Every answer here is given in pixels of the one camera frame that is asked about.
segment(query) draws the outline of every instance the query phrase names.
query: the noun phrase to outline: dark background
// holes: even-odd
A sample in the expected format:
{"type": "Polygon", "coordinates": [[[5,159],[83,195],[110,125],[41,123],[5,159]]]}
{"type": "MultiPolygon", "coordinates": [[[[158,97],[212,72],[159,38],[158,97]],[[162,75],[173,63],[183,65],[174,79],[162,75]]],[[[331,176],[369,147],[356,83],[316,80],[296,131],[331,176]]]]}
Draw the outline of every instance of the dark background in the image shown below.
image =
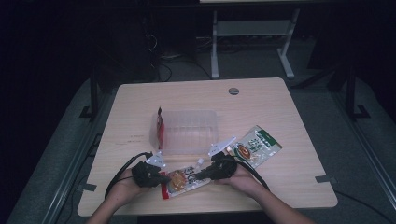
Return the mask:
{"type": "MultiPolygon", "coordinates": [[[[145,34],[158,36],[163,49],[177,46],[193,57],[191,41],[211,32],[208,11],[163,12],[153,19],[147,14],[87,13],[77,10],[74,2],[43,0],[5,0],[0,10],[1,222],[93,69],[100,71],[104,91],[122,82],[152,81],[155,71],[149,64],[156,57],[146,51],[145,34]],[[177,22],[180,16],[183,22],[177,22]]],[[[394,12],[390,0],[310,6],[302,10],[294,36],[318,39],[312,68],[326,68],[352,52],[358,77],[371,85],[396,120],[394,12]]]]}

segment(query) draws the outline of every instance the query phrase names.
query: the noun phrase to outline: snack bag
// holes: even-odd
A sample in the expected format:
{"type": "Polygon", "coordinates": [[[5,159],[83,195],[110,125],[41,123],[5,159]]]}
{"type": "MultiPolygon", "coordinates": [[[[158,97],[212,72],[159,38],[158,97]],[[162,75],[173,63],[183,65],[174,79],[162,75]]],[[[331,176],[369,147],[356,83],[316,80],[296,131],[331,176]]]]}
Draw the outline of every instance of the snack bag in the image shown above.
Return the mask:
{"type": "Polygon", "coordinates": [[[161,113],[163,110],[161,108],[158,109],[158,117],[157,117],[157,138],[158,138],[158,149],[163,149],[163,132],[165,130],[165,125],[163,124],[163,117],[161,113]]]}
{"type": "Polygon", "coordinates": [[[200,188],[210,182],[210,179],[197,180],[195,174],[199,173],[201,169],[199,166],[188,166],[183,169],[172,171],[168,174],[162,172],[162,175],[166,175],[171,178],[166,184],[161,184],[163,199],[173,198],[179,194],[187,191],[200,188]]]}
{"type": "Polygon", "coordinates": [[[253,168],[274,156],[282,146],[265,130],[255,126],[227,151],[240,161],[247,161],[253,168]]]}

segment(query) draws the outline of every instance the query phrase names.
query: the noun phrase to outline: food package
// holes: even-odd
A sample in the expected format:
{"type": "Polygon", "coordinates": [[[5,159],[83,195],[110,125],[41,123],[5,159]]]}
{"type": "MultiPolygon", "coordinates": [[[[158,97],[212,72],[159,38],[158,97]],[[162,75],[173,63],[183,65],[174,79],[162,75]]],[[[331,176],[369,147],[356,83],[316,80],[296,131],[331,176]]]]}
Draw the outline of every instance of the food package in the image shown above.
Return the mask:
{"type": "Polygon", "coordinates": [[[169,173],[162,172],[162,175],[171,178],[171,181],[161,185],[163,199],[170,199],[208,184],[210,182],[209,178],[203,180],[195,178],[195,174],[201,171],[200,166],[203,162],[204,160],[200,159],[195,166],[188,166],[169,173]]]}
{"type": "Polygon", "coordinates": [[[165,130],[165,125],[163,124],[163,117],[161,113],[163,111],[161,108],[158,109],[158,117],[157,117],[157,138],[158,138],[158,149],[163,149],[163,132],[165,130]]]}
{"type": "Polygon", "coordinates": [[[250,129],[240,141],[227,147],[227,151],[240,161],[247,161],[253,168],[274,156],[282,146],[259,126],[250,129]]]}

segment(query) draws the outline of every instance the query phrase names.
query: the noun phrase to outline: table hole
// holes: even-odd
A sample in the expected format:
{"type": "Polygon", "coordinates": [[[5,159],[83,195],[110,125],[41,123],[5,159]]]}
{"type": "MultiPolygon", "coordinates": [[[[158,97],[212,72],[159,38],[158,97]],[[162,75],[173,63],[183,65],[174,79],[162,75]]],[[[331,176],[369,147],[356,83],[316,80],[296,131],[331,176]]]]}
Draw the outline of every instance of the table hole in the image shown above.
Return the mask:
{"type": "Polygon", "coordinates": [[[230,88],[228,90],[228,93],[230,93],[231,95],[237,95],[239,93],[239,90],[237,88],[230,88]]]}

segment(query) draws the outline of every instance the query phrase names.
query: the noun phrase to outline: metal stand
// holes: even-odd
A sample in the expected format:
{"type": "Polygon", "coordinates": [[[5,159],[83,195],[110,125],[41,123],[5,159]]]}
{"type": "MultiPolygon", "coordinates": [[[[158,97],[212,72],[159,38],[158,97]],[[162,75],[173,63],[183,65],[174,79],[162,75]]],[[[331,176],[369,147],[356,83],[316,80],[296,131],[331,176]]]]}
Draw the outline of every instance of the metal stand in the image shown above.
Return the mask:
{"type": "Polygon", "coordinates": [[[84,106],[79,117],[89,118],[90,121],[93,121],[98,113],[98,88],[97,88],[95,69],[93,69],[93,71],[91,72],[90,85],[91,85],[91,113],[89,112],[90,107],[87,105],[84,106]]]}
{"type": "Polygon", "coordinates": [[[290,88],[304,89],[330,74],[332,74],[332,79],[327,85],[329,91],[340,91],[346,83],[346,112],[349,117],[352,120],[370,118],[370,115],[364,108],[364,105],[357,105],[360,113],[355,113],[356,75],[355,70],[350,63],[337,63],[295,86],[290,86],[290,88]]]}
{"type": "Polygon", "coordinates": [[[293,11],[291,20],[283,21],[218,21],[218,13],[213,13],[213,36],[212,36],[212,78],[219,78],[219,64],[217,55],[218,36],[237,35],[285,35],[286,41],[281,49],[277,50],[280,61],[285,69],[286,76],[294,78],[293,71],[286,57],[289,44],[293,36],[300,9],[293,11]]]}

